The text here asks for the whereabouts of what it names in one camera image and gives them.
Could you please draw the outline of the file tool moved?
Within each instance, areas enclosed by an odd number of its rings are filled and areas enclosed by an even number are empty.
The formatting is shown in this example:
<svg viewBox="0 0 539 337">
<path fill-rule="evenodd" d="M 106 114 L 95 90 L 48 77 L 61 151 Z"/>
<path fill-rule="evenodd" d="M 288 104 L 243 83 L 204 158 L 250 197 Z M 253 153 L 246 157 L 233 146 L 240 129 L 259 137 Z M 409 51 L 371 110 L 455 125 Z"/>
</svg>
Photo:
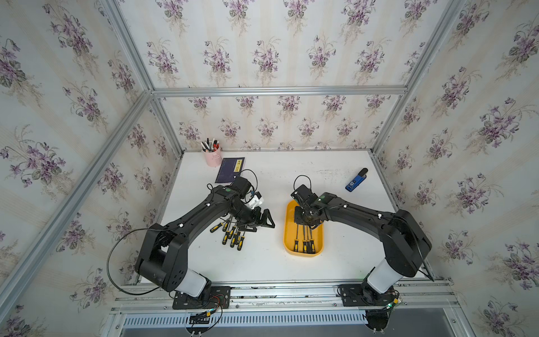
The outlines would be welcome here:
<svg viewBox="0 0 539 337">
<path fill-rule="evenodd" d="M 309 229 L 309 233 L 310 233 L 310 253 L 315 254 L 316 253 L 316 245 L 314 243 L 313 230 Z"/>
<path fill-rule="evenodd" d="M 308 244 L 309 240 L 307 238 L 307 231 L 306 226 L 301 226 L 303 229 L 303 236 L 302 236 L 302 253 L 307 254 L 308 253 Z"/>
<path fill-rule="evenodd" d="M 299 225 L 298 224 L 296 224 L 296 236 L 294 240 L 293 251 L 296 253 L 299 251 Z"/>
<path fill-rule="evenodd" d="M 308 240 L 309 240 L 309 244 L 308 244 L 308 254 L 311 254 L 311 253 L 310 253 L 310 233 L 309 233 L 309 229 L 311 229 L 310 226 L 306 226 L 307 238 L 308 238 Z"/>
</svg>

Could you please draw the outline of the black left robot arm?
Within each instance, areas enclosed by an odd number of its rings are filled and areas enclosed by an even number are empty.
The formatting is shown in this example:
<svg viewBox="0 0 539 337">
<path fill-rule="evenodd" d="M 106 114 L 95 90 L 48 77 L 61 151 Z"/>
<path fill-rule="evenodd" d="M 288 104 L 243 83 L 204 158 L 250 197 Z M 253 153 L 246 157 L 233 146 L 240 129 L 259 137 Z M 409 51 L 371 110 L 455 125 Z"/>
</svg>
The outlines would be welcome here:
<svg viewBox="0 0 539 337">
<path fill-rule="evenodd" d="M 217 185 L 203 202 L 165 226 L 155 223 L 147 230 L 135 271 L 166 292 L 180 292 L 197 298 L 211 281 L 188 268 L 188 251 L 196 238 L 218 218 L 231 215 L 241 231 L 256 232 L 258 227 L 274 228 L 268 209 L 250 208 L 242 198 L 244 188 Z"/>
</svg>

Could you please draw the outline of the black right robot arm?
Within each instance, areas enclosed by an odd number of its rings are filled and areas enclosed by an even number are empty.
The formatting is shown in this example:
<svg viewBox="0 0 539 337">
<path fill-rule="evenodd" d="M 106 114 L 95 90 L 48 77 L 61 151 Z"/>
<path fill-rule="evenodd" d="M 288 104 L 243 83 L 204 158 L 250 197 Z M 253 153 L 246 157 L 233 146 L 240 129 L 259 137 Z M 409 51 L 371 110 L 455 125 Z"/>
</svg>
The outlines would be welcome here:
<svg viewBox="0 0 539 337">
<path fill-rule="evenodd" d="M 342 223 L 379 240 L 385 257 L 368 274 L 363 288 L 387 293 L 404 277 L 414 277 L 432 250 L 432 243 L 415 218 L 404 209 L 376 211 L 325 192 L 316 195 L 302 185 L 291 194 L 299 206 L 301 225 L 315 229 L 327 221 Z"/>
</svg>

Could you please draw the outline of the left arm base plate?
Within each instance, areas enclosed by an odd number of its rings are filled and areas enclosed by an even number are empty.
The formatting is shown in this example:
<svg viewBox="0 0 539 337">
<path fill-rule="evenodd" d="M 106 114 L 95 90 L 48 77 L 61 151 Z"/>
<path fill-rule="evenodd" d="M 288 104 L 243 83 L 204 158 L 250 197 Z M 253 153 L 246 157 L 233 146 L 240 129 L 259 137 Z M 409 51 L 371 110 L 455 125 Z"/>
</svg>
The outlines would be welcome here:
<svg viewBox="0 0 539 337">
<path fill-rule="evenodd" d="M 198 297 L 189 296 L 186 293 L 175 292 L 172 309 L 214 309 L 219 306 L 228 309 L 231 299 L 230 286 L 210 286 L 202 291 Z"/>
</svg>

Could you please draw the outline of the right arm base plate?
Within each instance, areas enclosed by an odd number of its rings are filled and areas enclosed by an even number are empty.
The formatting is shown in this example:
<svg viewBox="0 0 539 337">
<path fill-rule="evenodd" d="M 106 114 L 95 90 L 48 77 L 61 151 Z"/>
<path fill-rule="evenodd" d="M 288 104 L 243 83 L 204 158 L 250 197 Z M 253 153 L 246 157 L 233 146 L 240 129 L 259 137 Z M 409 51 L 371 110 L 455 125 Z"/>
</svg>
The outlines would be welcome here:
<svg viewBox="0 0 539 337">
<path fill-rule="evenodd" d="M 362 284 L 341 284 L 337 295 L 345 307 L 370 307 L 390 309 L 399 303 L 400 294 L 392 286 L 385 293 L 378 293 L 366 282 Z"/>
</svg>

